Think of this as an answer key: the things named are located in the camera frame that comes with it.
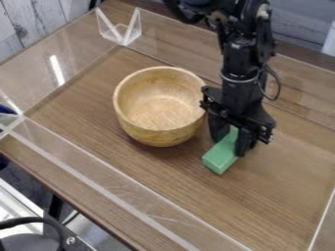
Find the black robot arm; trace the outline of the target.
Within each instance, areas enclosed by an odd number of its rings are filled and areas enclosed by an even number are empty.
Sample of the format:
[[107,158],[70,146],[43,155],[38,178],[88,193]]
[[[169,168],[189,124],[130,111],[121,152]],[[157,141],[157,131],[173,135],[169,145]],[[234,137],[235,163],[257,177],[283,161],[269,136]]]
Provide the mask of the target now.
[[163,0],[178,20],[205,22],[218,34],[223,55],[222,85],[202,88],[201,107],[219,141],[238,129],[234,153],[242,157],[258,142],[270,143],[277,121],[263,108],[269,66],[275,56],[269,0]]

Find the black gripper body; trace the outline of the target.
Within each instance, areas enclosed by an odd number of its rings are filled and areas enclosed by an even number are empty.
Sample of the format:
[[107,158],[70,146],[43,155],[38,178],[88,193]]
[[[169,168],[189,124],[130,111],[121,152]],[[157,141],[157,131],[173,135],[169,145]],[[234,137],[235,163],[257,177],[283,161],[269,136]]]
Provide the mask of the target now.
[[231,127],[249,127],[258,141],[269,144],[277,121],[263,108],[266,82],[267,74],[249,78],[223,75],[222,87],[202,87],[201,107],[207,113],[213,112],[225,118]]

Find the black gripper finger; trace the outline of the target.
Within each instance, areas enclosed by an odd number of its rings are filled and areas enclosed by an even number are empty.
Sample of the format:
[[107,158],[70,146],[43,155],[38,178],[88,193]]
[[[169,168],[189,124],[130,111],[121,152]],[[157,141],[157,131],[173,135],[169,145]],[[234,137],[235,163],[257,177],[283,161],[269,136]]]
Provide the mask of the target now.
[[219,142],[231,132],[231,125],[227,120],[213,112],[209,113],[209,126],[211,138],[215,142]]
[[243,157],[250,149],[255,147],[257,136],[254,131],[249,127],[242,127],[238,130],[235,141],[235,155]]

